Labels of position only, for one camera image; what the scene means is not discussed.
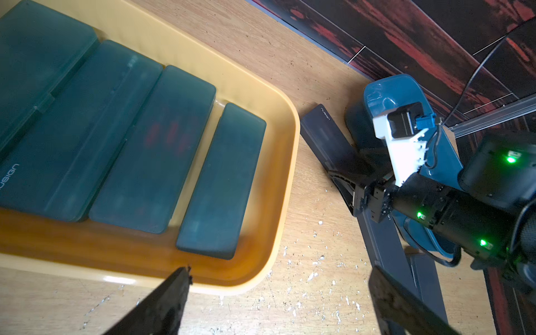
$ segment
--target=white line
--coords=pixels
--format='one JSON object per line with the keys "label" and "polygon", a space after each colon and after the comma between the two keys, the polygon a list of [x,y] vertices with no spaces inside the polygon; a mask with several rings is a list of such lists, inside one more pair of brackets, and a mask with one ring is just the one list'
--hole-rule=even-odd
{"label": "white line", "polygon": [[482,50],[488,48],[489,46],[491,46],[491,45],[497,43],[497,42],[498,42],[501,38],[503,38],[504,36],[499,37],[496,41],[491,42],[490,44],[486,45],[486,46],[483,47],[482,49],[478,50],[476,53],[472,54],[471,56],[474,56],[474,55],[476,55],[477,53],[481,52]]}
{"label": "white line", "polygon": [[359,49],[358,53],[355,54],[354,57],[352,57],[352,59],[348,61],[348,64],[350,64],[350,62],[353,61],[354,58],[355,58],[361,51],[363,51],[364,48],[365,48],[365,46],[363,46],[361,49]]}
{"label": "white line", "polygon": [[469,112],[472,112],[472,111],[474,111],[474,110],[476,110],[476,109],[479,109],[480,107],[484,107],[485,105],[489,105],[489,104],[492,103],[492,102],[495,102],[495,101],[497,101],[497,100],[501,100],[502,98],[506,98],[508,95],[512,95],[512,94],[513,94],[513,92],[510,93],[510,94],[507,94],[507,95],[505,95],[505,96],[502,96],[502,97],[500,97],[500,98],[498,98],[498,99],[495,99],[495,100],[493,100],[493,101],[490,101],[490,102],[488,102],[488,103],[485,103],[485,104],[482,105],[482,106],[478,106],[478,107],[476,107],[476,108],[473,108],[473,109],[471,109],[470,111],[466,111],[466,112],[463,113],[463,114],[465,115],[465,114],[467,114],[467,113],[469,113]]}
{"label": "white line", "polygon": [[519,314],[519,320],[521,321],[521,327],[523,327],[523,334],[527,334],[527,331],[525,330],[525,324],[523,323],[523,316],[521,315],[521,310],[519,309],[519,301],[517,301],[516,290],[513,288],[512,292],[513,297],[516,298],[517,312]]}

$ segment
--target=wooden table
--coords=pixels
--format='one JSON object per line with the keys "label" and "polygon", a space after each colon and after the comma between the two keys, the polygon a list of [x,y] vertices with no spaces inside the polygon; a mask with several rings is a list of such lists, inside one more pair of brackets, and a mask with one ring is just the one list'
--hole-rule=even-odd
{"label": "wooden table", "polygon": [[[343,114],[368,80],[345,63],[245,1],[135,2],[278,86],[300,115],[323,103],[350,139]],[[464,255],[455,269],[437,268],[449,323],[463,334],[495,333],[482,272],[470,270],[470,261]],[[300,139],[270,276],[239,296],[190,294],[180,334],[378,333],[370,271],[356,219]],[[0,269],[0,334],[99,334],[149,292]]]}

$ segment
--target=dark wood panel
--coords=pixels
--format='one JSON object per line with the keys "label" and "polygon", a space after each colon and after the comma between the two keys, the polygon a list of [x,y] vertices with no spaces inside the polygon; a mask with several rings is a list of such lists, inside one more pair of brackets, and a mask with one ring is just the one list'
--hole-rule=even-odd
{"label": "dark wood panel", "polygon": [[350,65],[368,75],[373,80],[402,73],[366,47],[358,53],[358,55],[350,62]]}
{"label": "dark wood panel", "polygon": [[[413,1],[479,62],[536,13],[534,0]],[[536,21],[514,32],[486,68],[518,98],[536,93]]]}
{"label": "dark wood panel", "polygon": [[478,108],[475,108],[473,110],[469,110],[467,112],[464,112],[464,115],[469,119],[469,118],[474,118],[474,117],[477,117],[479,115],[482,115],[482,114],[485,114],[489,111],[492,111],[498,107],[502,107],[504,105],[508,105],[509,103],[512,103],[514,101],[517,101],[518,99],[516,98],[515,95],[513,94],[510,94],[510,95],[507,95],[501,99],[498,99],[496,101],[494,101],[493,103],[489,103],[487,105],[484,105],[484,106],[480,106]]}
{"label": "dark wood panel", "polygon": [[345,62],[363,45],[300,0],[253,0]]}
{"label": "dark wood panel", "polygon": [[[304,2],[451,105],[478,66],[469,53],[410,0]],[[508,93],[484,70],[460,110],[471,110]]]}
{"label": "dark wood panel", "polygon": [[536,93],[536,20],[513,32],[486,68],[518,98]]}
{"label": "dark wood panel", "polygon": [[534,17],[534,0],[413,0],[471,55]]}

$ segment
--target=nusign logo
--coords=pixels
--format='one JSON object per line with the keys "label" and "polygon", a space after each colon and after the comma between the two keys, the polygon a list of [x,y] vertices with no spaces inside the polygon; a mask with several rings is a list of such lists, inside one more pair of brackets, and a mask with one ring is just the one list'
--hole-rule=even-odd
{"label": "nusign logo", "polygon": [[0,181],[0,189],[4,187],[4,185],[9,181],[9,178],[11,178],[11,176],[15,173],[19,165],[20,164],[13,164],[11,169],[5,174],[5,176]]}

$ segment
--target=blue connector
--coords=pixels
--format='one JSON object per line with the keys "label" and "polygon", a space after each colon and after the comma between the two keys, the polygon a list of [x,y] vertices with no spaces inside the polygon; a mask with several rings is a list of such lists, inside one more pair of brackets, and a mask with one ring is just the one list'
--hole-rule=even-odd
{"label": "blue connector", "polygon": [[424,128],[435,128],[435,118],[435,113],[416,117],[415,124],[417,126],[417,129],[422,130]]}

